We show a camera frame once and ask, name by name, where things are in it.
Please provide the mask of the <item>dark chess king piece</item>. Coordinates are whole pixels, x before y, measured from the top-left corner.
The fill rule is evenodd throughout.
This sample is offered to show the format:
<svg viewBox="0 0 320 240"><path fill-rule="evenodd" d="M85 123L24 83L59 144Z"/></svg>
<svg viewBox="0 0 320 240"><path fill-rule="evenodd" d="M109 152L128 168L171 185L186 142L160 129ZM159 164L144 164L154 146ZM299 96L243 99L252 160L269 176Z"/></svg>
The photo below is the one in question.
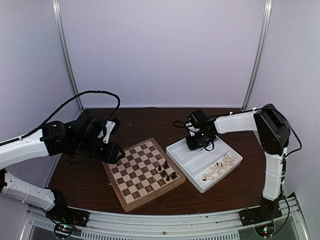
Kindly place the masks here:
<svg viewBox="0 0 320 240"><path fill-rule="evenodd" d="M165 161L164 161L164 164L163 164L163 168L164 168L164 169L167 169L168 167L169 167L168 161L165 160Z"/></svg>

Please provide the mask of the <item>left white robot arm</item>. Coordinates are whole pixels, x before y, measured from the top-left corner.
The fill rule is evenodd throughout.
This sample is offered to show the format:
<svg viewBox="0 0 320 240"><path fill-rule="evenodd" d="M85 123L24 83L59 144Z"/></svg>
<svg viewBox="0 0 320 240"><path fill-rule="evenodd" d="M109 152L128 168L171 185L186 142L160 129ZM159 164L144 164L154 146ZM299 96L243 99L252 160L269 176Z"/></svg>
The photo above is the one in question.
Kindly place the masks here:
<svg viewBox="0 0 320 240"><path fill-rule="evenodd" d="M52 121L31 134L0 144L0 193L53 213L61 222L72 218L62 192L39 188L13 176L6 167L30 159L66 154L115 164L125 156L119 144L110 141L121 125L117 118L105 120L92 115L68 123Z"/></svg>

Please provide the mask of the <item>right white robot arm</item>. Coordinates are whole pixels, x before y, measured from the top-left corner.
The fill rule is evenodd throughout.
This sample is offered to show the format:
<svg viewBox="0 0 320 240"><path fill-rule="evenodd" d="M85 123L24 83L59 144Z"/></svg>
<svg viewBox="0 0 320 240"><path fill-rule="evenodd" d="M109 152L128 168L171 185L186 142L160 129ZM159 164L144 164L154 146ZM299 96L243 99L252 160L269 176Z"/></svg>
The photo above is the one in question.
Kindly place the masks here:
<svg viewBox="0 0 320 240"><path fill-rule="evenodd" d="M184 128L189 131L186 142L191 151L206 148L213 143L217 135L257 132L266 159L262 198L274 202L280 196L291 130L285 117L273 104L213 116L207 116L201 109L197 109L187 117Z"/></svg>

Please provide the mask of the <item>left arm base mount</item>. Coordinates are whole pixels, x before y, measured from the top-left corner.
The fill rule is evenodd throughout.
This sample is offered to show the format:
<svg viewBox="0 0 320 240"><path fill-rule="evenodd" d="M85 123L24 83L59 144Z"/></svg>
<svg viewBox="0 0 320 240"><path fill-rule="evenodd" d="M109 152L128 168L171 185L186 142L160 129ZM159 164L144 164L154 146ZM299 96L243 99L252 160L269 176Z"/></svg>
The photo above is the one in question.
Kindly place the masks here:
<svg viewBox="0 0 320 240"><path fill-rule="evenodd" d="M85 210L75 208L53 208L46 211L47 216L58 223L69 224L76 227L86 227L90 213Z"/></svg>

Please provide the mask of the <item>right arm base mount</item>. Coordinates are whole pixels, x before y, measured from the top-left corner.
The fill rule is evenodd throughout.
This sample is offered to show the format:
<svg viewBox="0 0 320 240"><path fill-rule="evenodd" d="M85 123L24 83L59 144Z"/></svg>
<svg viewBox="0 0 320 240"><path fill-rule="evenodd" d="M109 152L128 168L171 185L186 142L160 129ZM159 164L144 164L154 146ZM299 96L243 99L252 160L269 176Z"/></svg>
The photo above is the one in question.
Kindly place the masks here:
<svg viewBox="0 0 320 240"><path fill-rule="evenodd" d="M261 203L260 206L245 208L239 212L243 226L256 225L282 216L279 204L275 202Z"/></svg>

